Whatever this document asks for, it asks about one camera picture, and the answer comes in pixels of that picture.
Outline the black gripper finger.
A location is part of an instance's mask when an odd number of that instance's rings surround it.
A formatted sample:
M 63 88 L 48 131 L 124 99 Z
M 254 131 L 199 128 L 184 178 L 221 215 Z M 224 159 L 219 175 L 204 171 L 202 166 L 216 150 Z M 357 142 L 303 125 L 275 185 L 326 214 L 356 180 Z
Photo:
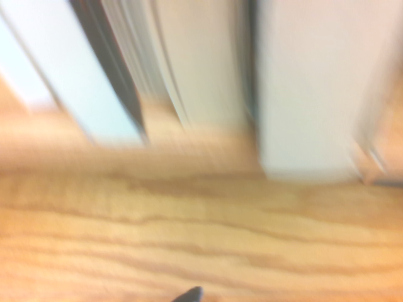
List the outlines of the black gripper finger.
M 193 287 L 185 293 L 180 294 L 172 302 L 201 302 L 203 297 L 203 288 L 201 286 Z

